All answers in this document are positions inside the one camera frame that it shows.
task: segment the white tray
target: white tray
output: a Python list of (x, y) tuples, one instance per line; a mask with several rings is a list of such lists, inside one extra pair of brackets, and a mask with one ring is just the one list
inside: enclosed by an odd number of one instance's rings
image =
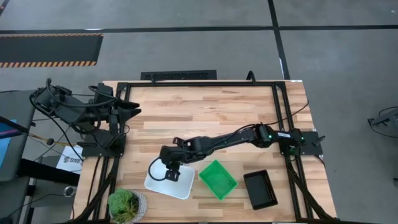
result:
[[(156, 179), (164, 178), (166, 171), (167, 168), (160, 159), (154, 162), (150, 168), (150, 173)], [(189, 198), (189, 194), (191, 192), (193, 178), (195, 177), (195, 169), (188, 166), (180, 166), (179, 171), (181, 174), (177, 182), (173, 182), (171, 180), (156, 181), (149, 177), (149, 174), (147, 174), (144, 183), (145, 188), (148, 190), (153, 190), (154, 192), (185, 200)]]

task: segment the wooden tabletop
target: wooden tabletop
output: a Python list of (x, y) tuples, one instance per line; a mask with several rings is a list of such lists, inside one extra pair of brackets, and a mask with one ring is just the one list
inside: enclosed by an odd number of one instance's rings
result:
[[(104, 83), (116, 90), (117, 82)], [(294, 113), (307, 103), (304, 86), (302, 82), (286, 81), (286, 87), (290, 109)], [(162, 145), (171, 145), (174, 137), (213, 137), (231, 133), (245, 124), (277, 121), (271, 87), (133, 87), (130, 100), (141, 105), (142, 113), (127, 122), (130, 131), (119, 163), (116, 188), (136, 190), (146, 196), (148, 210), (141, 222), (295, 220), (285, 161), (277, 143), (267, 149), (241, 144), (215, 151), (204, 161), (190, 164), (196, 169), (196, 175), (189, 199), (186, 200), (159, 194), (144, 187), (149, 162), (159, 155)], [(281, 92), (279, 100), (281, 110), (285, 111)], [(296, 128), (304, 131), (314, 128), (309, 106), (296, 114), (293, 120)], [(272, 128), (278, 130), (277, 124), (272, 125)], [(215, 159), (238, 181), (238, 186), (223, 201), (219, 201), (198, 178), (198, 173)], [(327, 213), (335, 216), (335, 207), (322, 163), (314, 156), (302, 156), (302, 160), (309, 191)], [(83, 163), (75, 197), (75, 216), (86, 207), (95, 163), (96, 158), (85, 159)], [(100, 161), (91, 197), (98, 188), (101, 164)], [(243, 175), (263, 169), (268, 170), (279, 204), (254, 211)], [(297, 191), (302, 216), (305, 217), (302, 194), (299, 189)], [(104, 217), (107, 198), (106, 192), (100, 217)]]

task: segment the table leg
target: table leg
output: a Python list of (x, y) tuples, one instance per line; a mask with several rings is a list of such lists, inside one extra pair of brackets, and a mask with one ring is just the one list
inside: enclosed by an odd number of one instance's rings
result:
[(79, 174), (57, 169), (38, 162), (21, 159), (19, 164), (18, 176), (28, 176), (36, 179), (50, 180), (63, 184), (77, 186), (79, 183)]

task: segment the plant pot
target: plant pot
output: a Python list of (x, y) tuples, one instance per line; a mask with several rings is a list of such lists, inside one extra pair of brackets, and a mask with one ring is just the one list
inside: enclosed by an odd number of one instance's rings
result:
[(141, 220), (141, 218), (144, 217), (146, 211), (147, 211), (147, 199), (145, 198), (145, 195), (130, 190), (134, 195), (136, 195), (138, 197), (138, 211), (137, 211), (137, 216), (135, 216), (132, 220), (130, 220), (129, 222), (124, 222), (124, 223), (118, 223), (118, 224), (128, 224), (128, 223), (134, 223), (134, 222), (138, 222), (139, 220)]

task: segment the green tray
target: green tray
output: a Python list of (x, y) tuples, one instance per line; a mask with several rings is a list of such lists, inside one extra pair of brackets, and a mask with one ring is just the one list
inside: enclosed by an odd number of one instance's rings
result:
[(217, 160), (200, 172), (199, 177), (219, 200), (224, 200), (238, 186), (237, 181)]

